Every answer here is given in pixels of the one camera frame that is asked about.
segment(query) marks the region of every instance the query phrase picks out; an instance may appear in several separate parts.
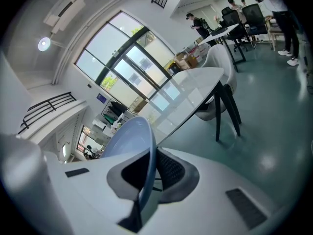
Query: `black textured pad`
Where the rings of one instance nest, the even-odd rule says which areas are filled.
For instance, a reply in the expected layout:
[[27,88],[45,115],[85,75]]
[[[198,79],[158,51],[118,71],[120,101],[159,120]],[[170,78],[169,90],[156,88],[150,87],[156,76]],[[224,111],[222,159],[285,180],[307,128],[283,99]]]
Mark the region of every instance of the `black textured pad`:
[[65,174],[67,175],[68,178],[70,178],[70,177],[74,177],[74,176],[77,176],[77,175],[80,175],[80,174],[83,174],[86,172],[89,172],[89,170],[87,168],[81,168],[78,170],[67,171]]
[[249,230],[262,224],[267,219],[240,189],[229,190],[225,193],[239,212]]

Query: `air conditioner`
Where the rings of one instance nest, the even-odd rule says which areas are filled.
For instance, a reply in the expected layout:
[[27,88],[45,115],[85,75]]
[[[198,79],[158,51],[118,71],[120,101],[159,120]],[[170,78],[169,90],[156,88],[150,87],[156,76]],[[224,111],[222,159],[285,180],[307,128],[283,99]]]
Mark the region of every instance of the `air conditioner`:
[[49,11],[44,23],[52,26],[52,33],[63,31],[70,21],[85,7],[84,0],[59,0]]

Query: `green tree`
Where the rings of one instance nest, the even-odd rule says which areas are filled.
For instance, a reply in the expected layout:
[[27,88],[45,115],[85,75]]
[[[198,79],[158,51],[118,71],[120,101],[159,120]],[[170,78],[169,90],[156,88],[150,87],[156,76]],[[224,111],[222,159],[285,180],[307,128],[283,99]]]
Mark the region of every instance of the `green tree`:
[[143,28],[143,26],[140,26],[139,28],[136,28],[132,30],[132,36],[134,36],[138,31],[140,31]]
[[105,79],[103,79],[101,86],[109,91],[116,82],[117,78],[113,79],[112,76],[107,76]]

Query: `shoe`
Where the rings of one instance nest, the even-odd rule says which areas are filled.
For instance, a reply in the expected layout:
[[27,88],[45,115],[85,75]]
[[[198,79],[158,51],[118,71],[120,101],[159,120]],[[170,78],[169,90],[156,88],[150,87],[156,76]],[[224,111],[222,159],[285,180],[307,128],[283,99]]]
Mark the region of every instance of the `shoe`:
[[287,51],[287,50],[279,50],[278,51],[278,54],[281,55],[281,56],[288,56],[288,57],[292,57],[292,54],[290,51]]
[[291,66],[296,66],[299,64],[299,61],[297,58],[293,57],[290,60],[287,61],[287,64],[291,65]]

